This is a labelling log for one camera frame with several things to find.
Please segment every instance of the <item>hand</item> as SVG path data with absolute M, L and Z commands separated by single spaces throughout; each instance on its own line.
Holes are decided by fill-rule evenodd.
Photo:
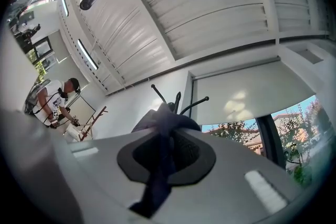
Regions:
M 71 123 L 72 123 L 74 126 L 79 126 L 79 125 L 80 125 L 78 119 L 73 119 L 73 120 L 71 121 Z
M 54 128 L 57 128 L 59 126 L 59 121 L 55 118 L 53 118 L 52 120 L 50 120 L 51 122 L 51 125 L 54 127 Z

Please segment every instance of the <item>white t-shirt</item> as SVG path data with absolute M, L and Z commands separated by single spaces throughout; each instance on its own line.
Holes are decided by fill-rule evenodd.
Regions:
M 64 91 L 64 82 L 60 82 L 58 80 L 51 80 L 49 84 L 45 86 L 48 96 L 46 100 L 48 101 L 48 106 L 50 107 L 51 111 L 58 110 L 58 107 L 64 108 L 66 100 L 60 96 L 58 93 L 58 89 L 61 88 Z M 33 113 L 36 113 L 38 110 L 41 109 L 40 102 L 37 101 L 36 106 L 33 108 Z M 48 115 L 44 109 L 41 109 L 40 112 L 36 113 L 35 116 L 41 121 L 44 122 L 45 125 L 50 126 L 51 122 L 49 121 Z

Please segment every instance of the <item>white ceiling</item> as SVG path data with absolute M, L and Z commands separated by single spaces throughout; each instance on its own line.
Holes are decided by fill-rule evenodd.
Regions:
M 102 64 L 91 76 L 106 94 L 227 49 L 328 34 L 331 12 L 324 0 L 97 0 L 88 11 L 76 4 L 62 26 L 76 42 L 85 35 L 86 48 L 95 44 Z

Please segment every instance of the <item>black handle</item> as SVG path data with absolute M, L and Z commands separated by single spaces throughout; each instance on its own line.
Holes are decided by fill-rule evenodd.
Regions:
M 176 95 L 176 99 L 175 99 L 175 110 L 174 110 L 174 113 L 175 113 L 175 114 L 177 114 L 177 109 L 178 109 L 178 107 L 179 107 L 180 99 L 181 99 L 181 92 L 179 92 L 179 93 Z
M 208 100 L 209 100 L 209 97 L 206 96 L 205 98 L 203 98 L 203 99 L 201 99 L 201 100 L 199 100 L 199 101 L 197 101 L 197 102 L 195 102 L 195 103 L 192 103 L 191 105 L 188 105 L 184 110 L 182 110 L 182 112 L 180 113 L 180 115 L 183 115 L 187 110 L 189 110 L 189 109 L 192 108 L 193 106 L 196 106 L 196 105 L 198 105 L 198 104 L 200 104 L 200 103 L 203 103 L 203 102 L 205 102 L 205 101 L 208 101 Z
M 155 87 L 154 84 L 151 85 L 151 87 L 154 89 L 154 91 L 158 94 L 158 96 L 162 99 L 164 103 L 167 104 L 166 100 L 164 100 L 163 96 L 160 94 L 159 90 Z

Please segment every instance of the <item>roller blind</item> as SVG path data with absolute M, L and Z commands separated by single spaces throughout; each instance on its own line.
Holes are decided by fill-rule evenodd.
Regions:
M 209 101 L 192 109 L 199 124 L 248 120 L 268 115 L 314 95 L 282 62 L 233 71 L 194 82 L 193 101 Z

